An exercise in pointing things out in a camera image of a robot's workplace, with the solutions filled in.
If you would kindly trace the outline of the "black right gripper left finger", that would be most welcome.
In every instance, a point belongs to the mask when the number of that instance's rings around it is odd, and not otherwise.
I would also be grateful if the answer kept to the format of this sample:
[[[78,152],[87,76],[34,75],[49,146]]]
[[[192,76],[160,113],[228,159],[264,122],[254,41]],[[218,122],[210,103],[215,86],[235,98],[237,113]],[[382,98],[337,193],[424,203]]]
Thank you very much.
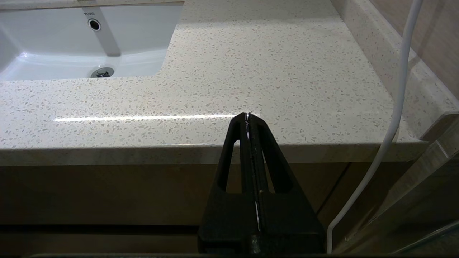
[[[210,196],[198,229],[198,250],[206,254],[248,253],[259,230],[256,183],[251,160],[248,113],[231,119]],[[234,144],[240,142],[241,193],[228,193]]]

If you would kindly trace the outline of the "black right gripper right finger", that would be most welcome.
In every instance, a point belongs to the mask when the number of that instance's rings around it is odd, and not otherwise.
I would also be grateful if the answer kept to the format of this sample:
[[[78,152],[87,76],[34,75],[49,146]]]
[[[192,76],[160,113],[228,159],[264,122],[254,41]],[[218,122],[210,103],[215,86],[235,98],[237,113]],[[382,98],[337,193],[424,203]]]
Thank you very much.
[[[249,115],[262,254],[323,254],[325,231],[267,124]]]

